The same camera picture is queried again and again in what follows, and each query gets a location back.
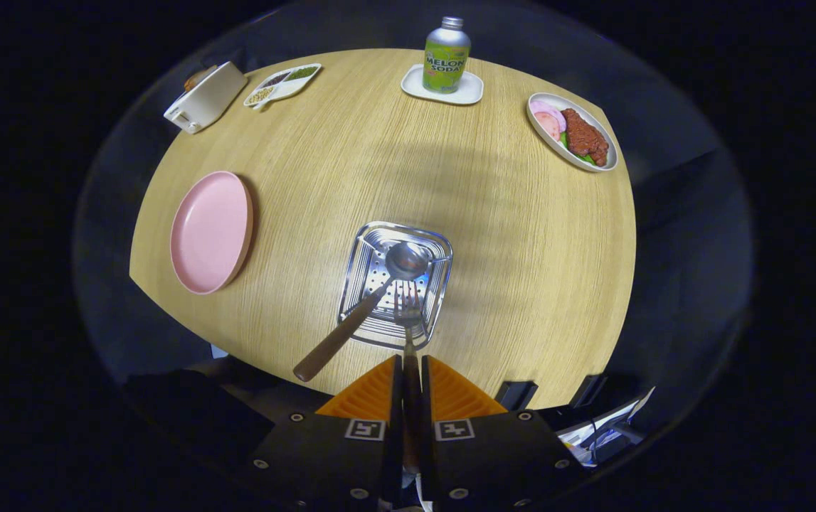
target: wooden table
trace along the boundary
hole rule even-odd
[[[387,220],[442,233],[454,262],[436,334],[420,355],[450,364],[490,395],[532,379],[531,407],[566,404],[604,369],[625,318],[635,211],[625,160],[589,173],[532,129],[525,102],[556,85],[470,59],[484,94],[472,106],[420,100],[399,83],[420,50],[311,55],[248,74],[228,111],[171,144],[139,210],[130,276],[203,339],[297,381],[294,365],[336,325],[356,231]],[[255,112],[249,92],[275,71],[319,62],[297,96]],[[213,171],[238,174],[258,208],[248,260],[225,289],[190,294],[171,268],[180,200]],[[336,393],[391,356],[349,341],[306,385]]]

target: silver can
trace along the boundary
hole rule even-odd
[[[462,32],[464,20],[446,16],[443,26],[427,36],[424,49],[423,87],[440,94],[459,90],[467,55],[470,54],[470,38]]]

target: black background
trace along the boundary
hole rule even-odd
[[[753,321],[726,374],[576,508],[816,509],[816,4],[556,8],[694,98],[736,153],[759,241]],[[185,55],[267,9],[0,4],[0,510],[246,505],[122,405],[85,340],[68,248],[85,172],[121,114]]]

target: bottle cap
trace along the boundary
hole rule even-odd
[[[443,28],[451,28],[452,30],[462,30],[464,20],[452,16],[443,16]]]

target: wooden handle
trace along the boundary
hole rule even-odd
[[[382,299],[382,295],[385,294],[389,284],[391,284],[391,279],[373,294],[360,301],[360,304],[356,305],[356,308],[353,308],[350,312],[348,318],[345,318],[335,330],[331,331],[325,340],[320,341],[316,348],[307,354],[307,357],[297,363],[297,366],[294,367],[294,375],[303,382],[313,379],[332,360],[332,357],[341,350],[341,347],[345,346],[346,341],[366,320],[376,304],[379,304],[379,299]]]

